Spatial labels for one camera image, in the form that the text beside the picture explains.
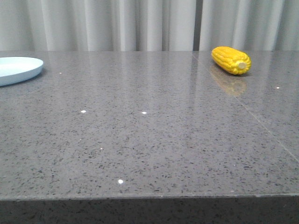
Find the grey pleated curtain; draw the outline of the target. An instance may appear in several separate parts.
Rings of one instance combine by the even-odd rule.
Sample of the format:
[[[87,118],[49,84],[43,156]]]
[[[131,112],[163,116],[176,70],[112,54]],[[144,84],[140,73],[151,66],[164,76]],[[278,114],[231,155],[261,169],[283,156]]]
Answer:
[[[6,50],[298,50],[296,0],[3,0]]]

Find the light blue round plate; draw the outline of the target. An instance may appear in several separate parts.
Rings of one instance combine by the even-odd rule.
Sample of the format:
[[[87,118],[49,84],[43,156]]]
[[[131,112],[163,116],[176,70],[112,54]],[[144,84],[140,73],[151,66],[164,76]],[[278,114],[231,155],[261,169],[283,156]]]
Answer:
[[[0,85],[16,84],[34,78],[42,72],[44,62],[31,57],[1,57]]]

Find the yellow corn cob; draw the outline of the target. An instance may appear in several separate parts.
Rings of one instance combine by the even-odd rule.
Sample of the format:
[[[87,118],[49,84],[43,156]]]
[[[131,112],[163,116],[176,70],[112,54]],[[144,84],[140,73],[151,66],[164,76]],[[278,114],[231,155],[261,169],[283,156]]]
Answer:
[[[232,75],[245,74],[251,68],[250,57],[245,52],[231,47],[216,47],[212,50],[211,56],[217,65]]]

